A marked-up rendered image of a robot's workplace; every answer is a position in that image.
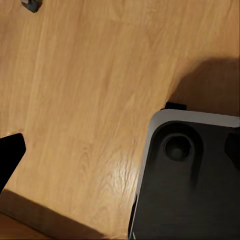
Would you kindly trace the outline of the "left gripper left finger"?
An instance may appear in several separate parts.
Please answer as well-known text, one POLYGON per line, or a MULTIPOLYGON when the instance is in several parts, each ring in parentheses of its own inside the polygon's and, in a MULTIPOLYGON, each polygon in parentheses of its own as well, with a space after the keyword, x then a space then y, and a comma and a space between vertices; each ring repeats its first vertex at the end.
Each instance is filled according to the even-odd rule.
POLYGON ((0 193, 26 153, 22 133, 0 138, 0 193))

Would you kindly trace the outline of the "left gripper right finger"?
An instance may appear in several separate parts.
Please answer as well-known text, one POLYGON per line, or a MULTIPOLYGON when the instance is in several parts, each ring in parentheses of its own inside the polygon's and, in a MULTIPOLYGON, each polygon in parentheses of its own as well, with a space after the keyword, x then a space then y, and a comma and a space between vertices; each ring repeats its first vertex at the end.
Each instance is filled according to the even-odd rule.
POLYGON ((224 151, 240 173, 240 135, 228 133, 225 139, 224 151))

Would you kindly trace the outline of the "swivel chair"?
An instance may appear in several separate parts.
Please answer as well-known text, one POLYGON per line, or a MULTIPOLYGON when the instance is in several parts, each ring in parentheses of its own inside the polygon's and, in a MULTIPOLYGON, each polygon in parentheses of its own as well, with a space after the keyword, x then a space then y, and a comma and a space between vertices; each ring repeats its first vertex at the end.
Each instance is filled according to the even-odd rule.
POLYGON ((31 12, 35 12, 37 5, 39 6, 38 0, 20 0, 22 1, 22 5, 29 9, 31 12))

